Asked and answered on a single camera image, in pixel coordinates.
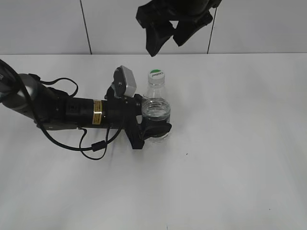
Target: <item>bottle label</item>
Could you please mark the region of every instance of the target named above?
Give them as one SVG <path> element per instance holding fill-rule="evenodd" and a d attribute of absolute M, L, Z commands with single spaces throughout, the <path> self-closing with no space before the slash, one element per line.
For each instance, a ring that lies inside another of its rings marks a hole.
<path fill-rule="evenodd" d="M 100 125 L 102 120 L 102 101 L 101 100 L 93 100 L 94 101 L 94 113 L 93 113 L 93 125 Z"/>

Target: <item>plastic water bottle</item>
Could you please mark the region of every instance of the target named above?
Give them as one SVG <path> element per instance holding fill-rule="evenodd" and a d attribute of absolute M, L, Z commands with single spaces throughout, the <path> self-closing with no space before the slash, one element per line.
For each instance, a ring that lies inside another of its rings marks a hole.
<path fill-rule="evenodd" d="M 148 74 L 148 89 L 142 102 L 142 116 L 153 121 L 170 122 L 171 106 L 167 102 L 165 74 L 154 69 Z M 149 138 L 153 143 L 164 141 L 168 134 Z"/>

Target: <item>green logo on cap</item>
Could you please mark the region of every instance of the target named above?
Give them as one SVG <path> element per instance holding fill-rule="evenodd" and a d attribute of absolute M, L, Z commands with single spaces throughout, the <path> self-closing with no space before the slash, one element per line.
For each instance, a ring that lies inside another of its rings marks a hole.
<path fill-rule="evenodd" d="M 150 73 L 158 73 L 158 72 L 161 72 L 161 70 L 159 70 L 159 69 L 154 69 L 154 70 L 152 70 Z"/>

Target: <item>white bottle cap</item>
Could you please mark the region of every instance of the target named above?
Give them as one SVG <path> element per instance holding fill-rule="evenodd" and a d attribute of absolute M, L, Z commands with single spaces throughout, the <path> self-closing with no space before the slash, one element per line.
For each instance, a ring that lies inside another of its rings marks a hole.
<path fill-rule="evenodd" d="M 165 83 L 165 74 L 162 70 L 154 69 L 148 74 L 148 82 L 152 85 L 162 85 Z"/>

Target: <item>black cable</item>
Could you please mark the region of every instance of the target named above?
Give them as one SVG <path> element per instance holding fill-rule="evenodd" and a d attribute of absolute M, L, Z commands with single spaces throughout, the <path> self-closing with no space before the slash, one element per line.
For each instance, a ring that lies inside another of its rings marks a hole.
<path fill-rule="evenodd" d="M 64 149 L 67 149 L 67 150 L 71 150 L 71 151 L 90 151 L 90 150 L 93 150 L 92 147 L 89 147 L 89 148 L 74 148 L 74 147 L 71 147 L 71 146 L 67 146 L 67 145 L 64 145 L 58 141 L 56 141 L 48 132 L 47 130 L 45 129 L 43 123 L 41 122 L 41 120 L 39 119 L 37 113 L 36 113 L 36 109 L 32 103 L 32 99 L 28 93 L 28 90 L 26 89 L 25 85 L 24 85 L 24 82 L 22 81 L 21 77 L 19 76 L 18 73 L 15 72 L 15 70 L 10 67 L 7 63 L 5 63 L 3 60 L 0 59 L 0 65 L 4 66 L 5 68 L 7 68 L 9 70 L 9 72 L 15 77 L 17 83 L 20 85 L 20 89 L 21 91 L 23 92 L 24 94 L 24 97 L 27 101 L 27 103 L 29 104 L 30 108 L 31 108 L 31 111 L 33 113 L 33 117 L 34 117 L 34 120 L 36 121 L 38 127 L 42 130 L 42 132 L 45 134 L 45 136 L 55 145 L 59 146 L 59 147 L 62 147 Z"/>
<path fill-rule="evenodd" d="M 81 149 L 81 144 L 82 144 L 82 141 L 83 141 L 85 135 L 87 134 L 87 130 L 86 130 L 85 128 L 79 128 L 79 129 L 81 129 L 81 130 L 84 131 L 84 133 L 83 133 L 83 135 L 82 135 L 82 137 L 81 137 L 80 143 L 79 143 L 79 148 Z M 105 152 L 104 152 L 104 154 L 103 154 L 101 157 L 99 157 L 99 158 L 89 157 L 89 156 L 87 156 L 87 155 L 81 150 L 80 152 L 82 153 L 82 155 L 85 156 L 86 158 L 90 159 L 90 160 L 93 160 L 93 161 L 98 161 L 98 160 L 103 159 L 104 156 L 105 156 L 105 154 L 106 154 L 107 145 L 108 145 L 108 143 L 109 143 L 109 142 L 108 142 L 109 131 L 110 131 L 110 126 L 109 126 L 109 127 L 107 128 L 107 130 L 106 130 L 106 147 L 105 147 Z"/>
<path fill-rule="evenodd" d="M 39 80 L 39 82 L 42 83 L 42 84 L 44 84 L 44 85 L 54 85 L 55 83 L 57 83 L 57 82 L 60 81 L 60 80 L 67 80 L 67 81 L 70 81 L 70 82 L 72 82 L 72 83 L 74 83 L 74 84 L 76 85 L 76 90 L 75 90 L 75 92 L 73 92 L 72 95 L 69 95 L 69 97 L 74 97 L 74 96 L 77 94 L 79 87 L 78 87 L 78 84 L 75 83 L 72 79 L 69 79 L 69 78 L 58 78 L 58 79 L 55 79 L 55 80 L 53 80 L 53 81 L 43 81 L 43 80 Z"/>

